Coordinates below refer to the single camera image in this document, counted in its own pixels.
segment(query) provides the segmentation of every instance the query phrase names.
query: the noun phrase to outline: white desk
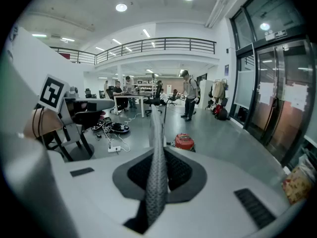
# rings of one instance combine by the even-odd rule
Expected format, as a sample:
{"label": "white desk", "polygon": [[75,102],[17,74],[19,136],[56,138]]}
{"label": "white desk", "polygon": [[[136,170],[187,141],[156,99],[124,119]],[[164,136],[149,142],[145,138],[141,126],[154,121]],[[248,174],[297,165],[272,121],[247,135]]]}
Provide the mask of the white desk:
{"label": "white desk", "polygon": [[118,105],[116,98],[140,98],[141,99],[141,115],[142,118],[144,118],[144,106],[143,106],[143,100],[144,98],[150,97],[150,93],[139,93],[139,94],[128,94],[128,95],[114,95],[114,107],[115,107],[115,114],[118,114]]}

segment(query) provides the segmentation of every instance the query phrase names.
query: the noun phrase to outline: railing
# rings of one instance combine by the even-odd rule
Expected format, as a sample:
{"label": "railing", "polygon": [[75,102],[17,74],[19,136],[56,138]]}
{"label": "railing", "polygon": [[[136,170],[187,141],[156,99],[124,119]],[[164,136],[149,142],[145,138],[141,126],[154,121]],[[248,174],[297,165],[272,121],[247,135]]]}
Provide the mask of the railing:
{"label": "railing", "polygon": [[51,48],[55,50],[57,53],[61,54],[66,59],[70,60],[71,62],[96,64],[96,54],[58,47]]}
{"label": "railing", "polygon": [[152,51],[184,50],[215,54],[215,44],[216,42],[214,41],[204,39],[166,37],[144,39],[125,43],[117,47],[102,51],[97,55],[72,49],[64,49],[58,47],[51,48],[60,53],[65,58],[69,59],[71,62],[98,64],[103,61],[115,59],[122,56]]}

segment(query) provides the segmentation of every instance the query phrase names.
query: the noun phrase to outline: glass door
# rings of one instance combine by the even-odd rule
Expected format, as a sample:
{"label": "glass door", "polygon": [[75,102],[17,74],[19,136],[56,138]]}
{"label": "glass door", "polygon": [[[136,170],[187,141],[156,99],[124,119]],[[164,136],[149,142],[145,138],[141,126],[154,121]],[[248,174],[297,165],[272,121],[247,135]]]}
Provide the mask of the glass door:
{"label": "glass door", "polygon": [[313,69],[306,40],[257,52],[255,109],[247,130],[283,162],[312,106]]}

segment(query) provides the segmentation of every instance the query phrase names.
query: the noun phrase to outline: ceiling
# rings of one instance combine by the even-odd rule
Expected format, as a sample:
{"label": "ceiling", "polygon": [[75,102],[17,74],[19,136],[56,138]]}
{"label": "ceiling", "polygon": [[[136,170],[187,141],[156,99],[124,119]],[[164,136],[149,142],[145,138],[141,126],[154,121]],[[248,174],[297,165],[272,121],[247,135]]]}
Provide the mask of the ceiling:
{"label": "ceiling", "polygon": [[[107,48],[110,35],[132,29],[133,41],[141,39],[142,25],[156,22],[195,22],[205,24],[217,0],[33,0],[19,19],[31,33],[44,33],[49,46],[88,51],[100,41]],[[115,6],[124,3],[125,12]],[[74,39],[64,44],[61,37]]]}
{"label": "ceiling", "polygon": [[[212,67],[212,64],[196,61],[179,61],[179,60],[154,60],[147,62],[134,62],[121,66],[122,73],[126,76],[141,76],[150,74],[146,69],[151,69],[154,73],[161,76],[178,76],[181,69],[186,69],[190,74],[195,74],[195,71]],[[98,76],[116,77],[117,66],[99,71]]]}

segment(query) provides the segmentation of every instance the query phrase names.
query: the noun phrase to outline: floor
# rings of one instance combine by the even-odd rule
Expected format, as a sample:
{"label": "floor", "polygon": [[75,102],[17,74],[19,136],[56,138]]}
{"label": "floor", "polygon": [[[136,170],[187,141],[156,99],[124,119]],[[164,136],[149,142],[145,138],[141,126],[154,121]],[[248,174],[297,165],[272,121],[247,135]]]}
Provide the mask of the floor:
{"label": "floor", "polygon": [[[149,129],[150,117],[141,117],[141,108],[137,105],[136,110],[122,111],[120,115],[115,115],[113,111],[107,112],[112,121],[125,123],[129,118],[133,119],[130,123],[130,132],[123,135],[123,140],[129,144],[133,150],[142,150],[149,146]],[[272,155],[248,132],[238,127],[232,121],[216,120],[210,110],[195,109],[197,112],[193,115],[191,122],[185,122],[180,116],[184,113],[183,104],[180,103],[175,107],[169,106],[166,113],[165,136],[167,142],[173,141],[178,133],[188,133],[195,141],[197,153],[230,162],[263,183],[273,188],[277,193],[285,197],[280,182],[285,178],[285,172],[281,165],[272,157]],[[98,139],[92,131],[85,132],[88,143],[95,148],[93,158],[104,158],[113,156],[117,153],[108,153],[107,147],[109,141],[102,136]],[[113,146],[121,146],[126,150],[129,149],[119,138],[113,140]],[[68,152],[76,144],[67,146]],[[80,160],[81,156],[73,156],[74,159]]]}

